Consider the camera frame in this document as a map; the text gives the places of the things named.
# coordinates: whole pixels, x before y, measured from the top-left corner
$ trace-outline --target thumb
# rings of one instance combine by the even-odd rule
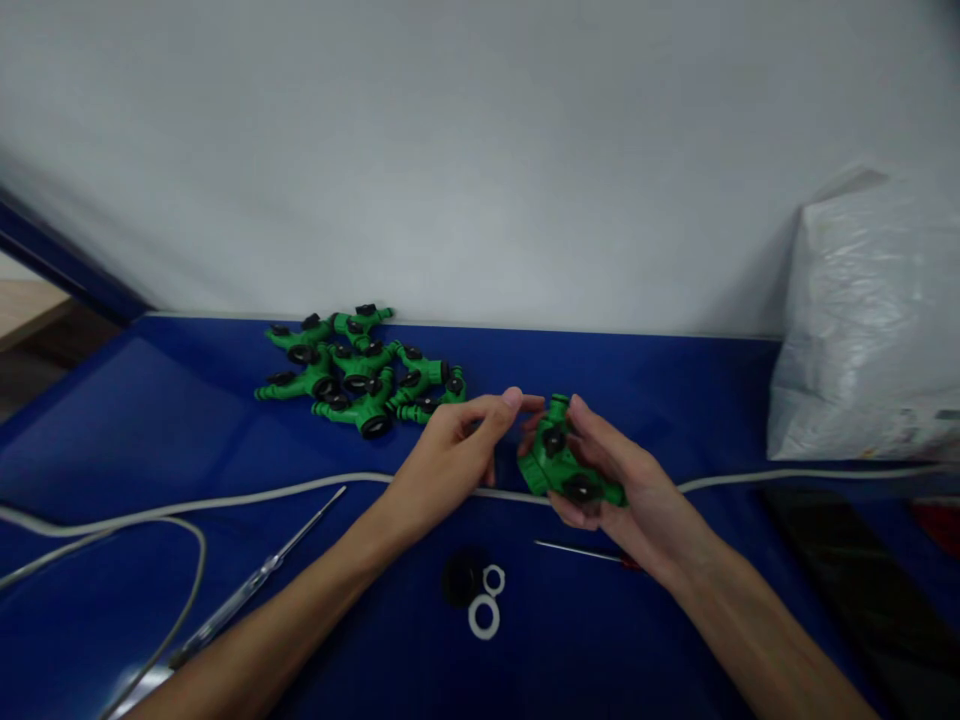
[[[574,395],[570,399],[569,413],[570,421],[580,435],[605,450],[621,467],[629,465],[630,451],[636,447],[634,443],[591,410],[582,397]]]
[[[483,422],[470,440],[489,449],[493,449],[500,438],[513,425],[523,401],[523,392],[518,387],[507,388],[503,395],[490,404],[490,409],[483,418]]]

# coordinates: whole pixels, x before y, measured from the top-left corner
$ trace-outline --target right hand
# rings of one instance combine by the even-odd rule
[[[530,451],[541,416],[524,423],[520,455]],[[630,505],[621,508],[604,501],[591,514],[551,491],[550,504],[563,522],[583,530],[601,528],[670,590],[695,577],[722,543],[660,463],[590,410],[579,395],[571,398],[567,418],[577,433],[567,436],[574,455],[623,485]]]

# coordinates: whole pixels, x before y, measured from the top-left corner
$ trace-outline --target blue table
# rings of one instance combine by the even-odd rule
[[[0,427],[0,500],[62,524],[238,495],[336,473],[394,472],[420,428],[365,442],[314,417],[309,400],[258,403],[287,369],[255,321],[147,317]],[[580,392],[653,452],[675,481],[751,472],[764,459],[778,346],[759,340],[386,326],[428,357],[464,366],[471,396],[516,384]],[[500,486],[523,490],[516,431],[498,449]],[[266,601],[382,492],[351,485],[251,603]],[[210,554],[182,642],[333,488],[195,513]],[[856,656],[746,487],[691,495],[871,699]],[[402,557],[340,624],[278,716],[486,718],[749,717],[696,631],[648,577],[533,544],[610,547],[548,509],[471,499]],[[0,574],[58,546],[0,524]],[[440,572],[463,545],[507,573],[490,642],[447,606]],[[124,530],[0,594],[4,716],[91,717],[159,643],[189,590],[195,543],[177,528]],[[934,588],[949,592],[952,588]],[[951,618],[960,623],[960,619]]]

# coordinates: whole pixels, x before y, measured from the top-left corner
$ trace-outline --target red object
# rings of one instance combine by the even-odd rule
[[[913,517],[924,532],[954,560],[960,560],[960,508],[913,503]]]

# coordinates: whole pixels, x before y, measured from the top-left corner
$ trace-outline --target white plastic bag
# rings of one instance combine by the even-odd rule
[[[801,211],[772,460],[960,460],[960,221],[857,168]]]

